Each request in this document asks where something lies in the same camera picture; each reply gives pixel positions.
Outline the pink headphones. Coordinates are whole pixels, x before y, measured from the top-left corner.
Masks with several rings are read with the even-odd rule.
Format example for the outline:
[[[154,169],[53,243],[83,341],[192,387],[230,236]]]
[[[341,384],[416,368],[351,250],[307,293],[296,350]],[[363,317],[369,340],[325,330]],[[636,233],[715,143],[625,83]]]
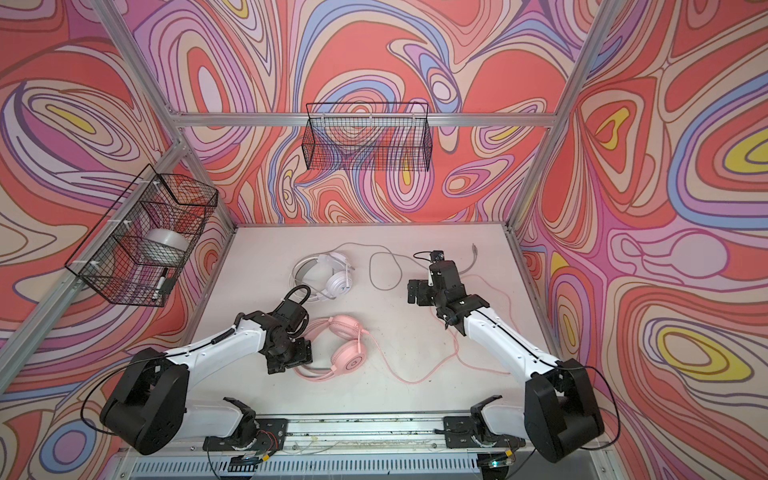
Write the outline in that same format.
[[[295,373],[304,380],[310,382],[329,381],[355,372],[367,360],[367,349],[362,340],[367,330],[358,320],[348,315],[312,320],[302,338],[313,342],[325,331],[330,331],[342,339],[344,343],[331,356],[329,367],[316,368],[309,365],[297,367]]]

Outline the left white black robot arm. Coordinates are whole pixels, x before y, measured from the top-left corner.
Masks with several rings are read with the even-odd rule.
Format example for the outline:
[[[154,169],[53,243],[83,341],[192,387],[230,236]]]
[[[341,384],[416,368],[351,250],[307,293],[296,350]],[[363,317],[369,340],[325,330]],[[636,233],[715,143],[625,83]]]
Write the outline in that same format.
[[[233,397],[216,402],[189,399],[190,390],[224,367],[251,354],[264,357],[268,374],[312,361],[306,301],[290,290],[271,311],[239,313],[218,334],[160,352],[148,347],[120,370],[118,383],[99,414],[100,423],[142,455],[174,440],[203,437],[234,451],[257,445],[263,431],[255,411]]]

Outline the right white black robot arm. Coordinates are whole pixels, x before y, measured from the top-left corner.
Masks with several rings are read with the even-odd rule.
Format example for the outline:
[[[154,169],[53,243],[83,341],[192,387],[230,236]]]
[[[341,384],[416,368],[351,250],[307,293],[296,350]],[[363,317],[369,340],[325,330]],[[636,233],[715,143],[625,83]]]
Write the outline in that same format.
[[[482,444],[504,437],[529,440],[557,463],[605,432],[587,367],[544,352],[509,326],[477,294],[467,292],[455,262],[441,250],[428,253],[428,277],[411,279],[407,301],[432,307],[449,329],[484,347],[523,387],[522,406],[492,395],[470,408],[466,435]]]

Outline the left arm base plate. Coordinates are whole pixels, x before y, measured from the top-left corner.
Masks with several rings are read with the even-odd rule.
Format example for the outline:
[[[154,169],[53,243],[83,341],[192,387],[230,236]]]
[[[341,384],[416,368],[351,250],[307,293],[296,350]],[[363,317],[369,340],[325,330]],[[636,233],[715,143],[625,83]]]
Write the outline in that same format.
[[[258,418],[256,412],[240,400],[224,397],[223,401],[234,407],[241,418],[229,436],[207,436],[203,441],[204,451],[274,454],[283,449],[289,423],[287,418]]]

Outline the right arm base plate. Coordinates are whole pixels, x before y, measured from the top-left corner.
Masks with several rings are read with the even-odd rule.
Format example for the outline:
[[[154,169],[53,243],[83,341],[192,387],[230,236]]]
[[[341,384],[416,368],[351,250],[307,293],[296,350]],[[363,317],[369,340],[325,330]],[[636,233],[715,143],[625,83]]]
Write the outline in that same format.
[[[489,404],[502,399],[501,395],[492,395],[470,407],[468,415],[444,416],[441,428],[435,428],[434,434],[442,435],[449,449],[469,448],[505,448],[516,451],[524,447],[524,438],[493,433],[482,416],[483,409]]]

